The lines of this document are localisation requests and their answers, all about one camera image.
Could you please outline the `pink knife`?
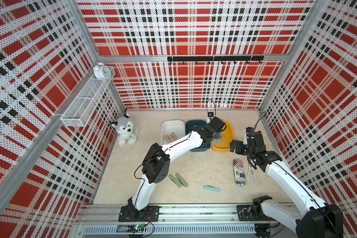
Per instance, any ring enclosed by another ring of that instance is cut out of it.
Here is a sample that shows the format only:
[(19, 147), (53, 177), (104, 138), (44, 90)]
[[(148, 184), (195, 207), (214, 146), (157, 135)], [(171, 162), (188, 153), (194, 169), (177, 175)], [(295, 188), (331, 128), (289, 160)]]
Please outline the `pink knife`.
[(166, 135), (165, 136), (165, 140), (166, 140), (167, 144), (169, 144), (171, 142), (170, 136)]
[(174, 132), (172, 132), (171, 135), (175, 138), (175, 141), (178, 140), (178, 137)]
[(175, 141), (175, 138), (172, 135), (169, 135), (168, 138), (169, 138), (170, 143)]

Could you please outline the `mint knife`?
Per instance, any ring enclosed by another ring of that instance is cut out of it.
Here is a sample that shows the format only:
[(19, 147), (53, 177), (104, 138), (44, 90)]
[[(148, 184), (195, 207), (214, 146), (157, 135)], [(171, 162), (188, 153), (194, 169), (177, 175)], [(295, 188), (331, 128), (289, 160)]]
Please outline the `mint knife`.
[(221, 189), (219, 187), (214, 187), (214, 186), (210, 186), (210, 185), (204, 185), (203, 189), (212, 191), (212, 192), (220, 192), (221, 191)]

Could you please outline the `olive knife two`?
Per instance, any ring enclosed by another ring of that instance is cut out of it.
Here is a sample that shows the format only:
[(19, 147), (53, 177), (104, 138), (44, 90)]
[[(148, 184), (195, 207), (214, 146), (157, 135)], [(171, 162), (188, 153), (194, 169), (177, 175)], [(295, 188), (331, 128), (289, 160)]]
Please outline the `olive knife two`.
[(182, 186), (188, 187), (188, 183), (179, 173), (176, 173), (175, 176), (176, 176), (177, 180), (181, 183)]

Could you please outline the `olive knife one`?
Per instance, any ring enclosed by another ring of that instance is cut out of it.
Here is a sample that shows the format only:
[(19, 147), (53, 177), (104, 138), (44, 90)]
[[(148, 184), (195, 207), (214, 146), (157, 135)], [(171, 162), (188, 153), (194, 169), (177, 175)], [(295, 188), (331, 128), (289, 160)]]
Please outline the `olive knife one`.
[(178, 188), (182, 187), (181, 182), (175, 176), (173, 176), (172, 174), (169, 174), (168, 177)]

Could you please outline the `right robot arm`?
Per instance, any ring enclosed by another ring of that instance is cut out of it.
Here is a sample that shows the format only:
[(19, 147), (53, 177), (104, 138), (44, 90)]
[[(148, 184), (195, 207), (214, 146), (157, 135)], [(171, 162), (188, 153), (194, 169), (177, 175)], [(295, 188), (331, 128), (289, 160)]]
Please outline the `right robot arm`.
[(343, 212), (312, 192), (288, 168), (274, 151), (268, 151), (260, 131), (246, 128), (243, 141), (232, 140), (230, 151), (246, 156), (253, 169), (260, 168), (287, 194), (297, 211), (292, 211), (264, 195), (253, 199), (251, 214), (255, 218), (272, 218), (299, 238), (342, 238)]

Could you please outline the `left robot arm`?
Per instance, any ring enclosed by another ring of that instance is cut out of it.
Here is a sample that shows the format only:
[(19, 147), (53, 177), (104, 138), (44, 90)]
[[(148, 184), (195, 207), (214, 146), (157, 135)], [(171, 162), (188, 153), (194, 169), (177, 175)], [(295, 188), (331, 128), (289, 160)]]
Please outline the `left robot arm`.
[(186, 152), (209, 144), (216, 134), (226, 129), (226, 123), (218, 117), (213, 117), (210, 123), (198, 126), (184, 137), (165, 144), (153, 144), (140, 165), (142, 176), (135, 195), (128, 200), (128, 207), (133, 213), (144, 210), (155, 186), (169, 174), (170, 164)]

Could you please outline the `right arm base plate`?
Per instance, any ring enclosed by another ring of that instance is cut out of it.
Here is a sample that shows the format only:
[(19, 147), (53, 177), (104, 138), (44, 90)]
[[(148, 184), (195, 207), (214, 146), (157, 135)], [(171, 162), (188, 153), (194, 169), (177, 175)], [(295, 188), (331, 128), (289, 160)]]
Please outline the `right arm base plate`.
[(277, 222), (273, 218), (268, 218), (265, 215), (254, 216), (251, 211), (251, 205), (237, 205), (237, 216), (241, 222)]

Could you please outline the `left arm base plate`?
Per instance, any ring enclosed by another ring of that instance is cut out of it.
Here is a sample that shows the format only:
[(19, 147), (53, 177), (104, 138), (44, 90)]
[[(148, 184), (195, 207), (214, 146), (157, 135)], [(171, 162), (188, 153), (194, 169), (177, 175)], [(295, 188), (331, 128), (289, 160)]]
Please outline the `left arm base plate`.
[(127, 205), (120, 210), (118, 218), (119, 222), (138, 222), (151, 221), (157, 222), (159, 218), (160, 206), (147, 206), (142, 210), (137, 210), (134, 207)]

